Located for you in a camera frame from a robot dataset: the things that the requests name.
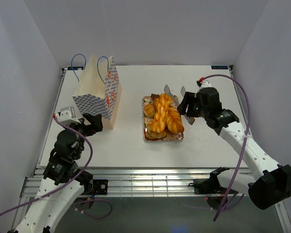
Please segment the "blue checkered paper bag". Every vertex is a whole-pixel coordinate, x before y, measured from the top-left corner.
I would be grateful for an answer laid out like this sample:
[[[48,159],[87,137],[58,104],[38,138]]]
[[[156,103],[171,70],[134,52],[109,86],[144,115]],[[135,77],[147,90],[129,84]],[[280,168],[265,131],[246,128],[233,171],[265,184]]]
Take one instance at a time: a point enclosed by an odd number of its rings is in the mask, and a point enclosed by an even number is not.
[[[91,56],[79,77],[73,100],[83,115],[102,115],[104,129],[113,129],[121,99],[122,86],[112,56]]]

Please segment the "brown chocolate bread piece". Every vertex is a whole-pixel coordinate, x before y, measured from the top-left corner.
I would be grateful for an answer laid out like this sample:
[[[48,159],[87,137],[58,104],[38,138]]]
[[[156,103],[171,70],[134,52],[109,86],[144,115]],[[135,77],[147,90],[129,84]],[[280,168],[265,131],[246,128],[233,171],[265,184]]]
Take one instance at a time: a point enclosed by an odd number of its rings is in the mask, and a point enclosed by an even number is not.
[[[151,94],[151,98],[154,100],[154,99],[156,99],[156,98],[159,98],[160,97],[160,95],[158,95],[158,94]]]

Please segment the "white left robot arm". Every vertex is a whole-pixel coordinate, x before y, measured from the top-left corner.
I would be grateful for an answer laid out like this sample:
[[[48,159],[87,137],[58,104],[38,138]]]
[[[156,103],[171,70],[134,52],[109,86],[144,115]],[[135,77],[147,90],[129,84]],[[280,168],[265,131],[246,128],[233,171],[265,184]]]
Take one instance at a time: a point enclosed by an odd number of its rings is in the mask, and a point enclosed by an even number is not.
[[[80,194],[93,189],[93,176],[76,161],[84,151],[88,137],[103,130],[102,115],[83,114],[77,119],[71,108],[53,115],[64,130],[58,133],[44,170],[35,199],[15,233],[52,233],[61,218]]]

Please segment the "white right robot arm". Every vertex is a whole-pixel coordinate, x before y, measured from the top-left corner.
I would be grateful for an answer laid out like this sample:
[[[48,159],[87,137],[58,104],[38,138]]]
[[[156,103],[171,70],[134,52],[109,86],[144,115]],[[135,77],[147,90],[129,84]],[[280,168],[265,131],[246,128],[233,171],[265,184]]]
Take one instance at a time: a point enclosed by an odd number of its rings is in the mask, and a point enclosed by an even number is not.
[[[291,166],[281,165],[245,134],[239,118],[222,107],[214,87],[201,88],[197,93],[186,92],[177,109],[181,115],[204,118],[206,124],[238,153],[252,173],[248,176],[220,167],[208,179],[213,192],[232,189],[248,196],[262,210],[291,196]]]

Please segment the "long twisted bread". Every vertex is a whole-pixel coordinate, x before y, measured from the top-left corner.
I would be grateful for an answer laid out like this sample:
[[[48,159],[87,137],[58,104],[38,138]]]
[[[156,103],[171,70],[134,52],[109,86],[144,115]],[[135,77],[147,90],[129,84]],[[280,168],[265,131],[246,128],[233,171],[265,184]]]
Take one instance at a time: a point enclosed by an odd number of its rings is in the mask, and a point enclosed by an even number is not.
[[[148,124],[151,131],[155,133],[162,133],[164,131],[169,106],[172,102],[172,98],[166,93],[162,93],[159,98],[153,100],[156,113],[154,119]]]

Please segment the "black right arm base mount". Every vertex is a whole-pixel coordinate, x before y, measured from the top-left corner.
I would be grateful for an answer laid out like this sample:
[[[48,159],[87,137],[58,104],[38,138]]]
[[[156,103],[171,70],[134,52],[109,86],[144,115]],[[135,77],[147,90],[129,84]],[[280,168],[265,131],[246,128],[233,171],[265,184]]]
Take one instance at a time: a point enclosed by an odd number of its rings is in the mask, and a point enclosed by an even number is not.
[[[195,194],[219,194],[224,190],[224,188],[214,184],[210,179],[193,179],[188,186],[194,189]]]

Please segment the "croissant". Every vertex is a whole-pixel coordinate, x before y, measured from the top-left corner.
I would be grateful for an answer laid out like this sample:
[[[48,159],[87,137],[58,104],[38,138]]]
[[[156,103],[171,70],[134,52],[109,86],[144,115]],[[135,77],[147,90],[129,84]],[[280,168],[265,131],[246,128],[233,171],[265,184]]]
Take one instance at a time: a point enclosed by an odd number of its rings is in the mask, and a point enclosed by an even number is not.
[[[167,133],[163,131],[162,133],[156,133],[152,130],[149,130],[145,133],[148,140],[160,140],[167,137]]]

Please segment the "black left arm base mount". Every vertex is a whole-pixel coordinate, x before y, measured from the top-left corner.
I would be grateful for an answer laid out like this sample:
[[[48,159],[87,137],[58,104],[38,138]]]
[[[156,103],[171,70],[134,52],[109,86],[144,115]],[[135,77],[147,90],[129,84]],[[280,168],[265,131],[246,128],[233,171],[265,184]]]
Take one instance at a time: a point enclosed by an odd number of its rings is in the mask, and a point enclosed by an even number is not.
[[[108,180],[92,180],[89,183],[87,194],[89,195],[107,195],[108,194]]]

